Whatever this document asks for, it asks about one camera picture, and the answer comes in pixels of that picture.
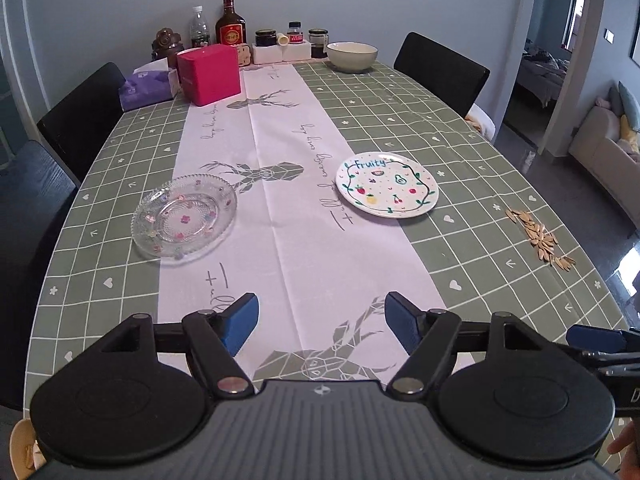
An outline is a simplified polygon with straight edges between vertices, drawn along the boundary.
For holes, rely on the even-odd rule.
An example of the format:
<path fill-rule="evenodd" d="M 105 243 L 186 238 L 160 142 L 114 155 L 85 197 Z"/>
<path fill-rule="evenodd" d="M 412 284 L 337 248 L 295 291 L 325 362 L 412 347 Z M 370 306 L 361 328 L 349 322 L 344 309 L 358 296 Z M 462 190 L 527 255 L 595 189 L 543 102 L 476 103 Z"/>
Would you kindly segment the person's right hand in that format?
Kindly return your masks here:
<path fill-rule="evenodd" d="M 620 470 L 617 473 L 618 478 L 622 480 L 640 480 L 639 437 L 633 420 L 628 422 L 606 450 L 610 455 L 624 453 L 620 462 Z"/>

